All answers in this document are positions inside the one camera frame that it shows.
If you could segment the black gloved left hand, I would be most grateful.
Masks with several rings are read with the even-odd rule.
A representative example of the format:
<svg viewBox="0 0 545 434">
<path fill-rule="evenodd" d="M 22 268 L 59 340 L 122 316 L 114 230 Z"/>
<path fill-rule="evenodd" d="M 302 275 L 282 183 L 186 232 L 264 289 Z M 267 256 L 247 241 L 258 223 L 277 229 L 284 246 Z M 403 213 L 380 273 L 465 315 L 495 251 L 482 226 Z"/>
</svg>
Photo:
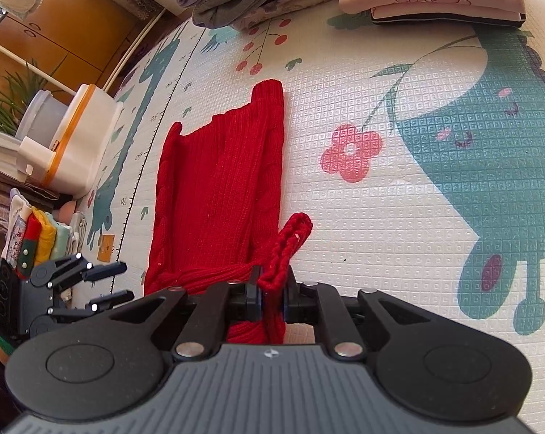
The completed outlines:
<svg viewBox="0 0 545 434">
<path fill-rule="evenodd" d="M 14 351 L 15 348 L 13 348 L 8 341 L 5 341 L 5 339 L 0 336 L 0 363 L 6 365 Z"/>
</svg>

